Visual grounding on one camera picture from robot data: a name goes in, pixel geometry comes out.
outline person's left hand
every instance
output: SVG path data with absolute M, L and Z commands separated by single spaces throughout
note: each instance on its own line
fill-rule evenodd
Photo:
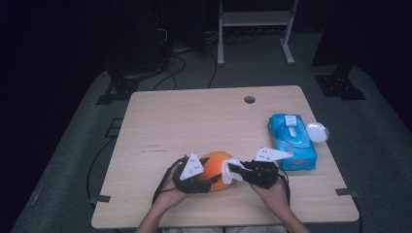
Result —
M 189 194 L 176 188 L 175 183 L 172 180 L 173 174 L 176 172 L 179 164 L 176 164 L 166 182 L 164 183 L 161 193 L 157 196 L 154 201 L 154 205 L 159 205 L 164 211 L 167 211 L 180 203 L 189 196 Z

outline table hole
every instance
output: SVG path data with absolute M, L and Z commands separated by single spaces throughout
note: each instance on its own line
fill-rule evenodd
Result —
M 253 104 L 253 103 L 255 103 L 255 101 L 257 101 L 257 100 L 255 99 L 255 97 L 250 96 L 250 95 L 246 96 L 246 97 L 244 98 L 244 100 L 245 100 L 245 102 L 248 103 L 248 104 Z

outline white tissue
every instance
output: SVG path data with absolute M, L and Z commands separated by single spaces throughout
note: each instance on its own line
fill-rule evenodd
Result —
M 231 157 L 227 160 L 224 160 L 222 163 L 222 182 L 224 184 L 230 184 L 232 180 L 243 181 L 243 178 L 242 176 L 240 176 L 240 174 L 231 172 L 229 170 L 229 166 L 227 165 L 229 163 L 240 166 L 241 168 L 245 168 L 245 166 L 240 163 L 240 160 L 238 158 Z

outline gray carpet floor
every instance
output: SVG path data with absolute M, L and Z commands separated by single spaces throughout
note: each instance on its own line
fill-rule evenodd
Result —
M 226 46 L 225 65 L 219 66 L 211 87 L 299 85 L 316 117 L 330 131 L 327 144 L 347 186 L 359 195 L 363 232 L 412 231 L 412 136 L 374 81 L 355 67 L 349 79 L 366 100 L 342 101 L 324 97 L 314 75 L 335 67 L 312 67 L 321 34 L 293 33 L 290 40 L 295 64 L 287 64 L 280 35 L 260 35 L 242 46 Z M 216 57 L 217 47 L 208 47 Z M 179 55 L 185 69 L 156 90 L 206 88 L 215 71 L 211 54 L 192 51 Z M 170 71 L 183 62 L 171 58 Z M 167 72 L 144 80 L 141 91 L 151 91 Z M 127 101 L 96 105 L 110 78 L 96 77 L 55 150 L 13 232 L 115 232 L 94 229 L 88 203 L 86 177 L 96 154 L 109 142 L 105 137 L 112 120 L 123 117 Z M 90 170 L 91 195 L 98 195 L 116 142 L 103 149 Z M 360 223 L 307 224 L 313 232 L 359 232 Z M 133 232 L 133 229 L 120 229 Z

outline white metal stand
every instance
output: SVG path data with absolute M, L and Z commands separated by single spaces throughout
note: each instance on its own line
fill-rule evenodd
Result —
M 278 12 L 223 12 L 223 0 L 219 5 L 219 43 L 218 64 L 224 65 L 223 54 L 223 28 L 225 26 L 271 26 L 286 25 L 285 38 L 280 40 L 282 49 L 289 65 L 294 64 L 294 59 L 289 49 L 288 41 L 292 32 L 294 16 L 296 14 L 298 0 L 293 0 L 290 11 Z

